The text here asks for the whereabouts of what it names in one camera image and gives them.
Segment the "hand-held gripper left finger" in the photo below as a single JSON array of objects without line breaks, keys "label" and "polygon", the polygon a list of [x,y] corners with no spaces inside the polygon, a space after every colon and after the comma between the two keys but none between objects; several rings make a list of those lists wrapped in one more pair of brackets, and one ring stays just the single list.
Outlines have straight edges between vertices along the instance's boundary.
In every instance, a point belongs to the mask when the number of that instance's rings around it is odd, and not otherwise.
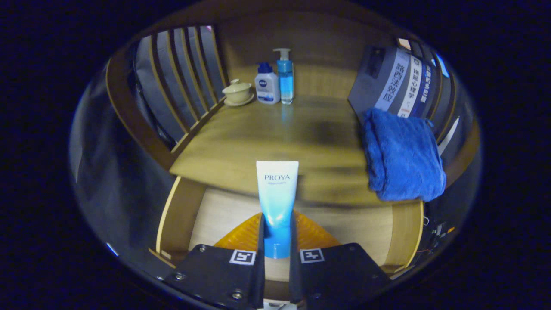
[{"label": "hand-held gripper left finger", "polygon": [[257,310],[264,307],[264,215],[242,227],[252,249],[197,245],[167,275],[163,283],[206,309]]}]

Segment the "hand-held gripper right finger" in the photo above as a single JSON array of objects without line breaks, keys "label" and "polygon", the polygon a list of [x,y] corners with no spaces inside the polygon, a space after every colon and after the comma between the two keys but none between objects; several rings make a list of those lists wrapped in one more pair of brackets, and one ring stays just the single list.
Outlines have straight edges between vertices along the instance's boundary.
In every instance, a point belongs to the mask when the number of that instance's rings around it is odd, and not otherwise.
[{"label": "hand-held gripper right finger", "polygon": [[291,303],[298,310],[354,310],[391,284],[390,278],[358,243],[330,247],[300,243],[313,237],[305,216],[291,220]]}]

